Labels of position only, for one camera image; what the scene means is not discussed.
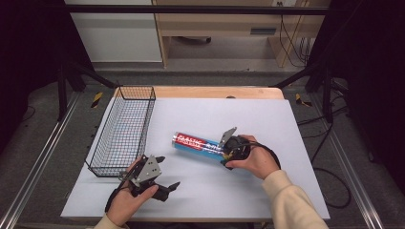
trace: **aluminum rail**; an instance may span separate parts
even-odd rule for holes
[[[314,107],[316,108],[318,114],[322,115],[320,109],[321,102],[319,96],[309,94],[310,100],[313,102]],[[323,124],[326,129],[328,129],[328,123],[325,119]],[[360,209],[361,214],[363,215],[364,220],[367,223],[367,226],[371,229],[382,229],[384,228],[382,221],[376,212],[372,201],[369,198],[369,195],[366,192],[363,184],[361,183],[360,178],[355,172],[345,150],[343,149],[342,144],[337,137],[336,132],[332,129],[330,131],[330,145],[335,153],[336,159],[340,164],[342,173],[345,176],[348,185],[352,191],[352,195],[357,202],[358,208]]]
[[[41,178],[42,172],[44,171],[51,155],[53,154],[53,150],[56,147],[59,138],[62,136],[63,131],[65,130],[65,127],[72,116],[79,97],[80,93],[73,93],[73,96],[68,105],[69,109],[67,113],[61,121],[56,123],[55,127],[53,128],[53,132],[48,138],[48,141],[39,154],[35,164],[32,166],[32,169],[27,175],[27,178],[20,188],[20,191],[18,192],[6,214],[1,218],[1,229],[13,228],[18,221],[18,218],[21,216],[21,213],[31,196],[33,189]]]

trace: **spray can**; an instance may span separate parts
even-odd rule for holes
[[[223,148],[218,147],[218,142],[204,138],[176,132],[173,135],[172,145],[174,148],[189,153],[207,156],[218,161],[224,160]]]

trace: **human arm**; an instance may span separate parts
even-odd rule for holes
[[[243,137],[257,142],[254,136]],[[264,148],[252,146],[247,159],[232,160],[225,166],[247,169],[264,180],[262,186],[271,202],[275,228],[328,228],[304,190],[292,184],[287,173],[280,170],[274,158]]]
[[[134,161],[127,169],[129,171],[139,160]],[[96,225],[95,229],[118,229],[123,227],[125,222],[139,209],[139,207],[149,198],[151,198],[159,189],[158,185],[154,185],[146,189],[137,197],[133,197],[128,183],[124,183],[123,188],[119,190],[114,197],[108,212],[104,215],[101,221]]]

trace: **human hand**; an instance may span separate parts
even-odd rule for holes
[[[139,161],[135,160],[128,168],[127,172]],[[131,190],[128,188],[126,181],[117,195],[114,197],[110,209],[107,212],[107,217],[116,226],[122,226],[128,221],[131,216],[139,209],[139,207],[149,198],[151,198],[159,189],[158,185],[154,185],[146,189],[142,194],[133,197]]]
[[[257,142],[252,135],[241,135],[250,142]],[[254,176],[265,179],[274,171],[280,170],[274,157],[260,146],[250,146],[250,155],[245,160],[231,160],[225,164],[229,168],[242,168],[250,171]]]

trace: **finger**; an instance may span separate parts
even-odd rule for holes
[[[141,158],[142,158],[142,156],[138,156],[137,159],[134,160],[134,162],[132,162],[132,164],[130,166],[128,166],[128,168],[126,169],[126,172],[129,172],[135,166],[135,164],[137,164],[138,161],[140,161]]]
[[[231,160],[225,164],[226,167],[229,168],[244,168],[245,161],[244,160]]]
[[[140,204],[144,203],[146,200],[151,198],[159,189],[158,185],[154,185],[146,189],[143,193],[141,193],[137,199],[140,201]]]

